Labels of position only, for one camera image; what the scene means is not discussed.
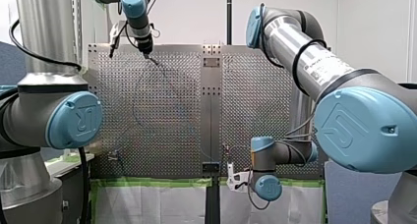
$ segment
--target green tape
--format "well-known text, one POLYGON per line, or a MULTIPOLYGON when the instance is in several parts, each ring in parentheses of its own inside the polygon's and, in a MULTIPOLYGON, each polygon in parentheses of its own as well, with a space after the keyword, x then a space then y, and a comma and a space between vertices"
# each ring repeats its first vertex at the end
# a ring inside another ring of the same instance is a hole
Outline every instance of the green tape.
POLYGON ((98 188, 103 187, 160 187, 160 188, 192 188, 210 187, 211 179, 153 179, 123 177, 117 179, 91 180, 91 184, 98 188))
MULTIPOLYGON (((282 186, 285 187, 301 187, 301 188, 322 188, 325 185, 325 180, 292 180, 278 178, 282 186)), ((221 178, 221 186, 227 186, 227 178, 221 178)))
POLYGON ((98 196, 98 187, 91 186, 89 191, 89 198, 91 200, 91 223, 95 223, 96 215, 95 215, 95 207, 97 205, 97 196, 98 196))
POLYGON ((64 156, 64 162, 76 163, 80 161, 81 161, 80 155, 64 156))

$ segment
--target perforated metal panel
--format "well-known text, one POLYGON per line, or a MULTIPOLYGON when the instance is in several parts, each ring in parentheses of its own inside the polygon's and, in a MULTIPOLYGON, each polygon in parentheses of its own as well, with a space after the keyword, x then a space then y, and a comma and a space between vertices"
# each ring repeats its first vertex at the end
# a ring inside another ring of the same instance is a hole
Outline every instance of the perforated metal panel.
POLYGON ((201 46, 160 46, 144 59, 121 46, 90 48, 104 115, 95 177, 201 177, 201 46))
MULTIPOLYGON (((208 50, 200 45, 155 46, 152 57, 160 67, 127 45, 120 46, 113 59, 107 57, 106 44, 91 45, 89 51, 86 79, 104 107, 103 126, 91 146, 97 154, 91 168, 96 178, 201 177, 202 161, 208 160, 202 151, 214 158, 212 152, 219 151, 224 162, 226 146, 231 148, 237 172, 250 164, 252 137, 281 139, 288 130, 292 79, 260 51, 243 46, 221 46, 220 51, 217 46, 209 56, 219 60, 220 66, 214 68, 220 68, 222 75, 212 84, 207 79, 210 72, 203 67, 208 50), (217 103, 221 110, 202 111, 206 100, 217 107, 207 94, 214 93, 208 87, 218 83, 221 87, 215 91, 221 95, 217 103), (220 114, 218 135, 211 132, 209 120, 202 120, 213 113, 220 114), (219 137, 220 144, 213 137, 219 137)), ((321 178, 323 155, 305 168, 279 166, 278 174, 321 178)))
MULTIPOLYGON (((251 163, 252 137, 272 136, 283 139, 289 128, 292 78, 287 71, 268 62, 261 51, 241 46, 223 46, 223 98, 221 154, 228 147, 236 171, 251 163)), ((323 175, 320 159, 304 168, 277 166, 280 177, 319 179, 323 175)))

